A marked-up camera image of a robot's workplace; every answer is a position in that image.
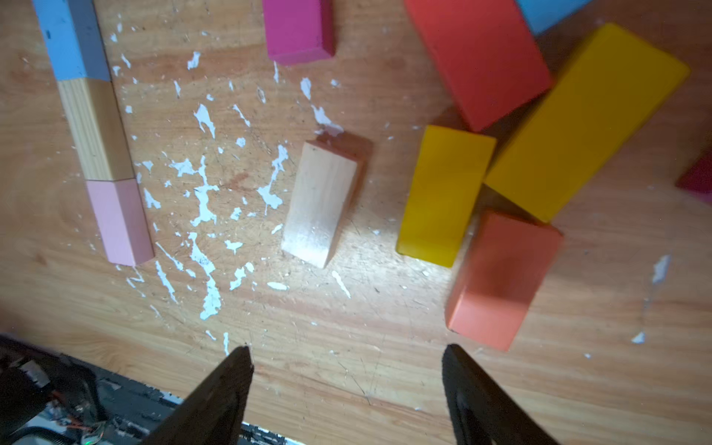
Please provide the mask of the pink block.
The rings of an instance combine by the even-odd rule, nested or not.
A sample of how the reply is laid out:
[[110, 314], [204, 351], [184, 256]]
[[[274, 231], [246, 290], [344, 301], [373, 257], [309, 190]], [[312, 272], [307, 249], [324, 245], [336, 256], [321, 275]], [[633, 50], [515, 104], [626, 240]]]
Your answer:
[[87, 181], [89, 198], [110, 263], [138, 266], [154, 258], [135, 178]]

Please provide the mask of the natural wood block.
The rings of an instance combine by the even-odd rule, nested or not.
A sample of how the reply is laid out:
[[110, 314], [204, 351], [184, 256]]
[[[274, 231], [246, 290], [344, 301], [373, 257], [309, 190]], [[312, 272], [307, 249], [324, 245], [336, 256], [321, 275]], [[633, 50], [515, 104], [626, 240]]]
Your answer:
[[319, 141], [304, 143], [282, 250], [324, 268], [337, 228], [352, 198], [360, 163], [347, 151]]
[[85, 179], [122, 181], [135, 176], [111, 82], [59, 81], [59, 95]]

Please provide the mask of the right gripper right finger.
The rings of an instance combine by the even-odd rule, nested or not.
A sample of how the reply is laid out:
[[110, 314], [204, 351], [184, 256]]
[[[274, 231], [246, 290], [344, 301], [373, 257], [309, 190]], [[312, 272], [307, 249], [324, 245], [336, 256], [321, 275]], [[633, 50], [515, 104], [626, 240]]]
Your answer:
[[442, 381], [458, 444], [554, 444], [459, 345], [442, 356]]

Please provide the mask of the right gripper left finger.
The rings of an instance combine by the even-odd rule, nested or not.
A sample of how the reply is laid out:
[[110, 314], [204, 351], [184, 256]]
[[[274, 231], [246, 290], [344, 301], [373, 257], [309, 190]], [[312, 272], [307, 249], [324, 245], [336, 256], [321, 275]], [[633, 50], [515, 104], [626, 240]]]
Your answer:
[[142, 443], [237, 444], [253, 373], [250, 348], [236, 348]]

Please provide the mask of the orange block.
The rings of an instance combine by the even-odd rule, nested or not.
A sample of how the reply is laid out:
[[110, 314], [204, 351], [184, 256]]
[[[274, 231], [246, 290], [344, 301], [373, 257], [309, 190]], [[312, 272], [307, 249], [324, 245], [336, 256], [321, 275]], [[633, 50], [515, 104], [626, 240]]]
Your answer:
[[486, 211], [446, 306], [448, 330], [507, 352], [563, 240], [550, 225]]

